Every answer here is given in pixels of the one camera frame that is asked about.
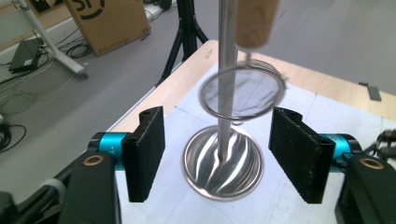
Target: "black cable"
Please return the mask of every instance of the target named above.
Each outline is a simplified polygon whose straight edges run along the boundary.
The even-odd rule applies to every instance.
[[[147,35],[143,36],[143,37],[140,39],[140,41],[145,40],[150,34],[151,34],[151,33],[148,33]]]
[[[0,85],[1,85],[1,84],[4,84],[4,83],[7,83],[7,82],[9,82],[9,81],[12,81],[12,80],[14,80],[14,79],[20,78],[20,77],[26,77],[26,76],[32,74],[33,72],[37,71],[37,69],[39,69],[39,68],[41,68],[42,66],[44,66],[44,65],[50,60],[50,57],[49,57],[48,54],[49,54],[49,53],[45,50],[44,53],[41,53],[41,54],[39,55],[40,57],[43,56],[43,55],[45,55],[46,57],[45,57],[45,61],[43,61],[36,69],[34,69],[34,70],[32,70],[32,71],[29,71],[29,72],[26,72],[26,73],[22,73],[22,74],[20,74],[20,75],[15,76],[15,77],[11,77],[11,78],[2,80],[2,81],[0,81]]]
[[[55,188],[49,188],[43,197],[38,200],[37,203],[33,204],[16,223],[35,223],[35,220],[39,217],[40,213],[49,206],[54,200],[58,198],[58,191]]]
[[[37,33],[35,32],[35,30],[32,30],[33,34],[35,34],[35,39],[38,41],[38,43],[40,44],[40,47],[43,46],[43,39],[41,39],[40,37],[38,37]]]
[[[72,173],[74,163],[70,163],[66,168],[64,168],[59,174],[57,174],[54,178],[62,181],[66,186],[68,183],[68,179]],[[41,187],[38,191],[36,191],[34,194],[32,194],[28,199],[23,201],[22,203],[18,204],[18,212],[23,215],[25,213],[28,213],[29,210],[31,210],[35,204],[37,204],[45,195],[46,193],[52,189],[53,187],[51,186],[43,186]],[[58,195],[54,195],[54,200],[59,199],[59,192]]]
[[[17,1],[11,0],[11,3],[12,3],[12,5],[14,5],[15,9],[19,9],[19,8],[17,7]]]
[[[82,58],[92,52],[91,47],[81,36],[57,48],[72,59]]]
[[[9,144],[11,143],[12,140],[12,135],[11,135],[11,128],[19,127],[23,129],[23,134],[20,137],[18,141],[14,143],[11,147],[9,147]],[[26,135],[27,130],[26,127],[20,124],[14,124],[14,125],[8,125],[4,124],[0,126],[0,153],[8,151],[12,148],[14,148]]]
[[[67,37],[65,37],[63,40],[61,40],[61,41],[59,41],[58,43],[56,43],[55,45],[59,45],[59,44],[63,43],[67,38],[69,38],[71,35],[73,35],[77,30],[78,30],[78,28],[77,28],[75,31],[73,31],[73,33],[71,33],[70,35],[68,35]]]
[[[369,147],[363,150],[363,152],[368,156],[375,156],[377,151],[376,143],[372,143]]]

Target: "cable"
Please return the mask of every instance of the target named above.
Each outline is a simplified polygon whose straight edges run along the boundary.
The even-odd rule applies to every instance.
[[[24,214],[21,215],[21,217],[18,218],[17,223],[34,223],[35,219],[39,216],[40,211],[56,200],[57,195],[58,193],[56,189],[49,188],[36,203],[34,203]]]
[[[369,147],[363,150],[363,152],[368,156],[375,156],[378,149],[376,148],[376,143],[372,143]]]
[[[0,93],[3,92],[3,91],[7,91],[7,90],[9,90],[9,89],[11,89],[11,88],[14,88],[14,87],[16,87],[16,86],[18,86],[18,85],[20,85],[24,80],[26,80],[26,79],[28,79],[28,78],[30,78],[30,77],[35,77],[35,76],[37,76],[37,75],[39,75],[39,74],[41,74],[41,73],[47,71],[47,70],[50,68],[50,66],[53,64],[53,62],[54,62],[54,60],[52,59],[51,63],[50,63],[46,68],[44,68],[43,70],[34,72],[33,74],[32,74],[32,73],[27,74],[27,75],[30,75],[30,76],[27,76],[27,75],[22,76],[22,77],[23,77],[22,80],[20,80],[19,82],[13,84],[12,86],[9,86],[9,87],[7,87],[7,88],[5,88],[5,89],[3,89],[3,90],[0,90]]]
[[[82,58],[92,52],[91,47],[82,36],[72,40],[69,43],[57,47],[60,51],[72,59]]]
[[[44,65],[50,60],[50,58],[49,58],[49,56],[48,56],[48,53],[41,54],[41,56],[42,56],[42,55],[45,55],[46,58],[47,58],[47,60],[44,61],[43,63],[41,63],[35,70],[29,71],[29,72],[26,72],[26,73],[23,73],[23,74],[21,74],[21,75],[17,75],[17,76],[15,76],[15,77],[11,77],[11,78],[8,78],[8,79],[1,80],[1,81],[0,81],[0,85],[1,85],[1,84],[4,84],[4,83],[7,83],[7,82],[9,82],[9,81],[11,81],[11,80],[14,80],[14,79],[18,79],[18,78],[20,78],[20,77],[26,77],[26,76],[31,75],[31,74],[34,74],[34,75],[36,76],[37,74],[43,73],[45,70],[47,70],[47,69],[52,65],[52,63],[51,63],[46,69],[44,69],[43,71],[39,71],[39,72],[37,72],[37,74],[35,74],[35,71],[37,71],[39,68],[41,68],[42,66],[44,66]]]
[[[61,40],[61,41],[59,41],[58,43],[56,43],[55,45],[59,45],[59,44],[63,43],[67,38],[69,38],[71,35],[73,35],[77,30],[78,30],[78,28],[77,28],[75,31],[73,31],[73,33],[71,33],[70,35],[68,35],[67,37],[65,37],[63,40]]]
[[[74,74],[73,76],[71,76],[71,77],[69,78],[69,80],[67,80],[67,82],[64,83],[64,84],[62,85],[62,87],[61,87],[59,90],[55,91],[54,93],[52,93],[52,94],[49,95],[49,96],[45,96],[45,97],[42,97],[42,98],[36,98],[32,93],[23,92],[23,91],[21,91],[21,92],[14,92],[14,93],[8,94],[8,95],[6,95],[6,96],[3,96],[3,98],[0,99],[0,111],[2,111],[2,113],[5,114],[5,115],[15,115],[15,114],[19,114],[19,113],[21,113],[21,112],[23,112],[23,111],[26,111],[26,110],[29,109],[30,106],[32,106],[35,102],[37,102],[37,101],[46,101],[46,100],[48,100],[48,99],[50,99],[50,98],[56,96],[57,94],[59,94],[61,91],[63,91],[63,90],[70,84],[70,82],[74,79],[75,76],[76,76],[76,74]],[[26,99],[28,99],[28,100],[32,100],[32,103],[31,103],[30,105],[26,106],[23,110],[20,110],[20,111],[18,111],[18,112],[7,112],[7,111],[4,109],[5,105],[6,105],[10,100],[12,100],[12,99],[14,99],[15,97],[18,97],[18,96],[22,96],[22,97],[24,97],[24,98],[26,98]]]
[[[34,31],[34,30],[32,30],[32,32],[33,32],[33,34],[35,34],[35,38],[37,39],[37,41],[38,42],[40,42],[39,41],[39,38],[40,37],[38,37],[38,35],[37,35],[37,33]],[[11,64],[11,62],[9,62],[9,63],[0,63],[0,65],[1,66],[8,66],[8,65],[10,65]]]
[[[17,205],[18,212],[20,212],[20,214],[26,213],[26,211],[28,211],[33,204],[37,203],[44,196],[44,194],[47,192],[47,190],[49,190],[49,188],[50,188],[49,186],[41,187],[25,201],[18,204]]]
[[[10,129],[15,128],[15,127],[22,128],[23,134],[22,134],[21,138],[14,143],[14,145],[9,147],[9,144],[11,143],[11,140],[12,140],[12,135],[11,135]],[[24,127],[23,125],[20,125],[20,124],[14,124],[14,125],[4,124],[4,125],[0,126],[0,153],[14,148],[24,138],[26,133],[27,133],[26,127]]]

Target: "desk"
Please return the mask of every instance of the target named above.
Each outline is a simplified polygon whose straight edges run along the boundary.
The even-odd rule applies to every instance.
[[[216,119],[199,108],[196,84],[213,70],[217,48],[216,41],[206,42],[113,128],[113,132],[132,132],[138,125],[138,113],[157,105],[164,107],[166,149],[148,199],[144,203],[128,203],[124,174],[117,172],[123,223],[335,223],[334,207],[344,176],[330,174],[322,204],[306,204],[266,148],[269,115],[242,126],[254,133],[262,147],[264,175],[256,189],[242,199],[217,202],[188,185],[181,168],[183,147],[194,133],[216,124]],[[395,96],[382,93],[382,103],[371,102],[367,90],[357,84],[270,57],[254,58],[273,64],[290,79],[286,93],[290,97],[285,96],[281,104],[304,111],[304,116],[309,115],[307,124],[313,124],[319,133],[322,132],[318,129],[356,134],[362,146],[367,147],[381,129],[396,127],[396,122],[382,118],[392,118],[389,111],[395,106]]]
[[[163,105],[169,113],[209,70],[219,57],[218,42],[207,41],[168,79],[152,92],[141,104],[113,127],[112,132],[131,132],[138,125],[138,114],[157,105]],[[340,103],[354,106],[385,119],[396,120],[396,96],[381,92],[382,102],[371,101],[367,88],[337,77],[331,77],[292,63],[264,55],[253,58],[272,64],[294,86],[329,97]]]

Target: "gray floor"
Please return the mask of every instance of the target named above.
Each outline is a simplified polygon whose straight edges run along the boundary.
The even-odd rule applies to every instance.
[[[260,52],[396,94],[395,11],[392,0],[281,0],[271,40]],[[208,38],[218,39],[218,2],[196,0],[195,12]],[[171,8],[151,23],[146,39],[102,57],[78,59],[87,67],[88,79],[75,77],[64,90],[30,107],[32,101],[22,97],[1,105],[7,122],[24,125],[28,133],[16,147],[0,154],[0,190],[13,193],[20,202],[134,105],[163,73],[177,26],[177,9]],[[72,76],[54,63],[1,96],[24,91],[42,99]]]

